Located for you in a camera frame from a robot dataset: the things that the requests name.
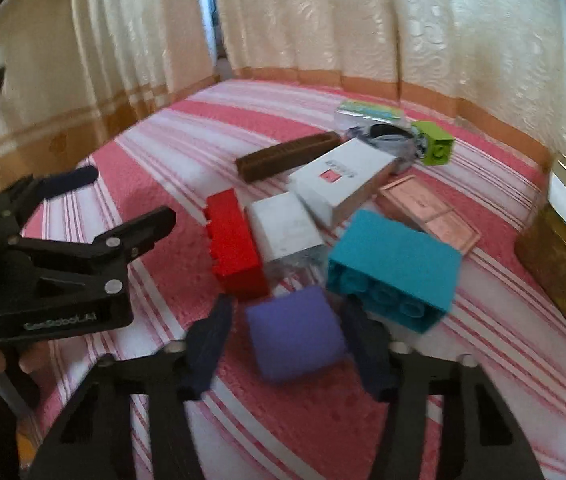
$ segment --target pink striped bedsheet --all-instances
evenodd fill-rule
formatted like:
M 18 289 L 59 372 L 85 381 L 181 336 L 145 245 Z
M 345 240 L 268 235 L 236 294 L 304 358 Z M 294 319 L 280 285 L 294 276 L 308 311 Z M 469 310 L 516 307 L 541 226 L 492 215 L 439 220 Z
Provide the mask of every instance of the pink striped bedsheet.
M 243 183 L 234 158 L 333 129 L 333 111 L 346 96 L 353 95 L 273 82 L 220 83 L 99 149 L 88 159 L 100 170 L 96 186 L 39 209 L 26 235 L 80 242 L 162 204 L 177 214 L 172 234 L 130 266 L 134 323 L 50 343 L 52 365 L 38 376 L 45 399 L 37 414 L 41 433 L 98 355 L 149 354 L 207 314 L 220 288 L 210 272 L 205 198 L 234 187 L 246 205 L 284 191 L 285 174 Z M 546 478 L 565 479 L 566 321 L 513 253 L 541 173 L 479 136 L 445 127 L 458 139 L 451 162 L 411 171 L 463 212 L 483 237 L 463 261 L 450 315 L 423 336 L 400 327 L 394 335 L 441 358 L 476 355 L 519 420 Z M 327 243 L 333 245 L 347 224 L 323 232 Z M 301 272 L 272 293 L 288 294 L 318 279 Z M 367 478 L 386 407 L 365 395 L 352 363 L 271 386 L 258 376 L 240 309 L 236 317 L 218 380 L 204 400 L 188 406 L 207 478 Z M 440 399 L 432 397 L 423 479 L 434 477 L 441 408 Z M 147 424 L 146 399 L 135 397 L 133 443 L 140 479 L 151 478 Z

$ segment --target red toy brick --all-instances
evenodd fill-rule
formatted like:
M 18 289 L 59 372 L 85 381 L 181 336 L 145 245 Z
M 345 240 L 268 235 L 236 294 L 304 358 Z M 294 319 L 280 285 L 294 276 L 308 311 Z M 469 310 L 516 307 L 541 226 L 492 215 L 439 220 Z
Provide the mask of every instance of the red toy brick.
M 216 261 L 212 272 L 224 290 L 239 300 L 267 296 L 262 262 L 234 190 L 208 197 L 203 213 L 208 220 L 209 253 Z

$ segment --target white cardboard box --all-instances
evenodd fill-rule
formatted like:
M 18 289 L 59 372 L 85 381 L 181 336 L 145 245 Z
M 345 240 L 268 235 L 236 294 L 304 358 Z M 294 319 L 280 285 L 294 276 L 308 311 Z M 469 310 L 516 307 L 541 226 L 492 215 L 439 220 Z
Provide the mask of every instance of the white cardboard box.
M 245 211 L 268 278 L 282 279 L 290 270 L 324 265 L 327 245 L 296 195 L 288 192 L 258 200 Z
M 292 173 L 287 189 L 333 228 L 387 181 L 396 163 L 395 156 L 352 139 Z

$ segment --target purple block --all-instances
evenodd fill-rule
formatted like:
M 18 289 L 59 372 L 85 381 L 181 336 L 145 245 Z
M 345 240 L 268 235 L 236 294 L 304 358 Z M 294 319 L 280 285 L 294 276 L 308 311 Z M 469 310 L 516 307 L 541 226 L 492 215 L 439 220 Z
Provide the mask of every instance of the purple block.
M 281 383 L 340 361 L 347 345 L 320 286 L 245 310 L 260 373 Z

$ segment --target curtain fold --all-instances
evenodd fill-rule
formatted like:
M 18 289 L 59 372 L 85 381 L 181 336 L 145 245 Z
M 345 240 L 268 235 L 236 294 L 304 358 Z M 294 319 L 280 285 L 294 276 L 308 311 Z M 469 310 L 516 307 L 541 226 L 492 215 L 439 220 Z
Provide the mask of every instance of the curtain fold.
M 1 65 L 0 189 L 214 81 L 199 0 L 6 0 Z
M 390 98 L 378 82 L 391 82 L 395 98 L 541 165 L 566 155 L 566 0 L 219 0 L 219 10 L 239 76 L 343 86 L 353 76 L 350 89 Z M 314 71 L 336 77 L 303 78 Z

